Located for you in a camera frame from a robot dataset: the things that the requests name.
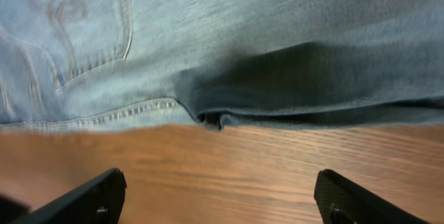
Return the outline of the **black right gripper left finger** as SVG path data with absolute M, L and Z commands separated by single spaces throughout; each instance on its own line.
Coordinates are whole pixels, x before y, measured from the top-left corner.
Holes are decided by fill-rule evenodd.
M 126 179 L 112 168 L 11 224 L 118 224 Z

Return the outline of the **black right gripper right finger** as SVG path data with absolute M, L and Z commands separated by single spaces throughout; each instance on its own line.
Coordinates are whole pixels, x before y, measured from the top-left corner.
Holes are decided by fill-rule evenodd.
M 314 199 L 324 224 L 428 224 L 339 173 L 318 173 Z

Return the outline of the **blue denim jeans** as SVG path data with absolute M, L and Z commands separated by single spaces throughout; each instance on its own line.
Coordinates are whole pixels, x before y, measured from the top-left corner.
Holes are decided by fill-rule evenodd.
M 1 128 L 443 122 L 443 0 L 1 0 Z

